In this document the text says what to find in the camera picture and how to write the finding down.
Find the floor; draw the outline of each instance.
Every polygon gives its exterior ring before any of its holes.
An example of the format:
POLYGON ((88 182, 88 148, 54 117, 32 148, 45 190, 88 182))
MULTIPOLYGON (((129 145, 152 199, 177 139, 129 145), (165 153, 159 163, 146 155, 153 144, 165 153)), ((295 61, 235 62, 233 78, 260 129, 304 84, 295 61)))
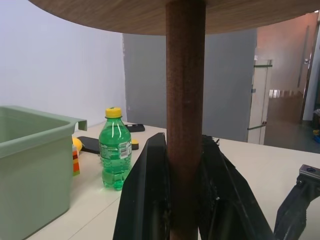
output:
POLYGON ((303 95, 269 99, 264 145, 320 154, 312 127, 300 124, 303 95))

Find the black phone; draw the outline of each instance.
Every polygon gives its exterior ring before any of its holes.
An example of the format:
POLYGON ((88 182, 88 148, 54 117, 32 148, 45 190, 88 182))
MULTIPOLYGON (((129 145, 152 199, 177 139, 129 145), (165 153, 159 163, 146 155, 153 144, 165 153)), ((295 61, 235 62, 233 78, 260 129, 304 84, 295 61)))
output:
POLYGON ((126 124, 125 126, 130 133, 144 132, 146 130, 143 124, 126 124))
POLYGON ((99 149, 99 140, 92 137, 80 136, 78 139, 82 142, 81 151, 92 153, 92 154, 100 154, 99 149))

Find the white table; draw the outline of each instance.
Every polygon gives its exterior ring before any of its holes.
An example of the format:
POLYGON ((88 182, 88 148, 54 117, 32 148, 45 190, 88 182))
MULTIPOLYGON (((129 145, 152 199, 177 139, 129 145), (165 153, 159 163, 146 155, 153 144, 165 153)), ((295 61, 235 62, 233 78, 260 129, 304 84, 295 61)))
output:
MULTIPOLYGON (((103 124, 79 131, 74 136, 98 138, 103 124)), ((148 138, 163 128, 145 126, 132 133, 139 150, 132 152, 135 163, 148 138)), ((320 155, 245 142, 220 140, 220 149, 248 181, 271 229, 277 210, 295 185, 302 164, 320 168, 320 155)), ((111 240, 120 201, 120 191, 103 186, 102 166, 97 155, 81 152, 80 175, 73 177, 71 207, 28 240, 111 240)), ((320 198, 307 211, 307 227, 300 240, 320 239, 320 198)))

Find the yellow bottle cap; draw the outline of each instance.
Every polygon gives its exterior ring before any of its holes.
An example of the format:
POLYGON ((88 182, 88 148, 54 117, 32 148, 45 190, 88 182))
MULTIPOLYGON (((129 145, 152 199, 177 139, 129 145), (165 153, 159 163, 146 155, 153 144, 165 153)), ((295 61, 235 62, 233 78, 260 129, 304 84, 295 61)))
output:
POLYGON ((132 144, 139 144, 138 140, 137 139, 132 139, 132 144))
POLYGON ((121 118, 121 108, 120 107, 110 107, 105 110, 105 117, 107 119, 121 118))

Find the green plastic bin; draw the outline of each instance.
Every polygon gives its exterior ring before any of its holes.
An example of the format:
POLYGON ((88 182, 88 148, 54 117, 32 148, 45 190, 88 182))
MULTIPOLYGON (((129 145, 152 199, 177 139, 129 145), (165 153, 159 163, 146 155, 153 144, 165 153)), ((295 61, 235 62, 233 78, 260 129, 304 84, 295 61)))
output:
POLYGON ((22 240, 70 207, 72 134, 87 121, 0 106, 0 240, 22 240))

